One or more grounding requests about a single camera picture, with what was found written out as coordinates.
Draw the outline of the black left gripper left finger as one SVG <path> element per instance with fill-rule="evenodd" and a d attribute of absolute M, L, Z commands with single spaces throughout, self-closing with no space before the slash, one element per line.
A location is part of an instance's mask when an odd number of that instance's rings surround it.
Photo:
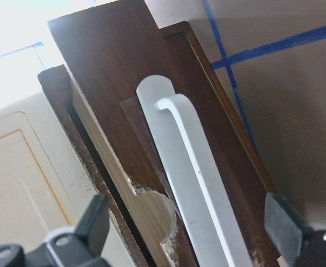
<path fill-rule="evenodd" d="M 108 210 L 107 195 L 95 195 L 74 230 L 92 256 L 100 256 L 105 245 L 110 229 Z"/>

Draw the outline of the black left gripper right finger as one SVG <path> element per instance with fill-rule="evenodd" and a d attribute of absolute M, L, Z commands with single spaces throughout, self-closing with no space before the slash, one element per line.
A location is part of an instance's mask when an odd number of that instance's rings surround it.
<path fill-rule="evenodd" d="M 312 228 L 280 194 L 269 192 L 265 198 L 264 227 L 287 263 L 296 263 Z"/>

